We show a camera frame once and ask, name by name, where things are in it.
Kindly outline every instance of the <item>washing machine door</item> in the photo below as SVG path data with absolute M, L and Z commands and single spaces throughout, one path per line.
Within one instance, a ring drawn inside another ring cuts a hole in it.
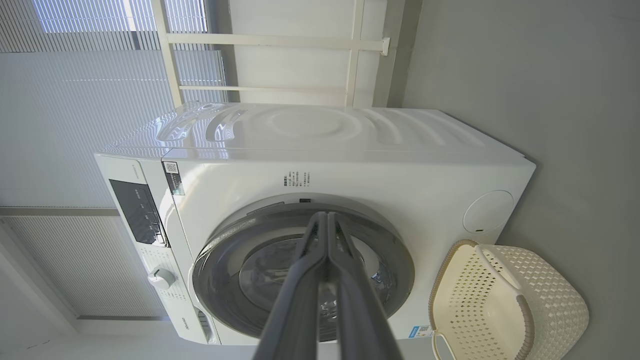
M 259 338 L 311 216 L 335 211 L 346 219 L 387 316 L 394 314 L 409 296 L 415 275 L 411 256 L 395 230 L 361 204 L 347 208 L 336 202 L 300 201 L 304 202 L 276 199 L 271 206 L 218 227 L 194 265 L 193 286 L 200 303 L 225 325 Z M 344 199 L 337 202 L 345 204 Z M 320 341 L 336 339 L 336 310 L 334 292 L 321 289 Z

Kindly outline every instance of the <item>washing machine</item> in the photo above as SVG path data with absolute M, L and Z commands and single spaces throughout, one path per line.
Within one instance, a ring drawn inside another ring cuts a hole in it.
M 348 222 L 397 339 L 453 243 L 495 243 L 534 172 L 436 110 L 186 104 L 95 156 L 178 335 L 254 345 L 317 211 Z M 336 339 L 319 299 L 319 338 Z

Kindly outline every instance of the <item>laundry basket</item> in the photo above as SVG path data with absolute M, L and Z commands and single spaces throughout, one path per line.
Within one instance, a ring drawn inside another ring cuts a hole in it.
M 535 253 L 461 240 L 429 299 L 433 353 L 445 339 L 456 360 L 556 360 L 589 322 L 584 300 Z

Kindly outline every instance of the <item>white shelf frame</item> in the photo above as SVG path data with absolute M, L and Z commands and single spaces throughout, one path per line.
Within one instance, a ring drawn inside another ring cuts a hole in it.
M 170 33 L 164 0 L 152 0 L 154 18 L 160 49 L 164 60 L 173 105 L 184 104 L 182 90 L 232 90 L 232 91 L 265 91 L 265 92 L 316 92 L 344 94 L 344 105 L 352 106 L 356 89 L 356 74 L 360 51 L 379 51 L 383 56 L 388 54 L 389 38 L 382 40 L 362 40 L 362 16 L 365 0 L 354 0 L 353 29 L 351 38 L 315 38 L 315 37 L 280 37 L 265 35 L 239 34 L 185 34 Z M 175 62 L 172 44 L 216 44 L 216 45 L 256 45 L 281 47 L 308 47 L 316 49 L 349 50 L 347 79 L 344 88 L 279 88 L 268 86 L 189 86 L 180 85 L 178 68 Z

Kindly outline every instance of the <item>top panel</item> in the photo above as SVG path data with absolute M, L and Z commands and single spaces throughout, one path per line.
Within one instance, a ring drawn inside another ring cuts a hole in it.
M 106 152 L 132 148 L 519 155 L 436 110 L 245 103 L 185 104 Z

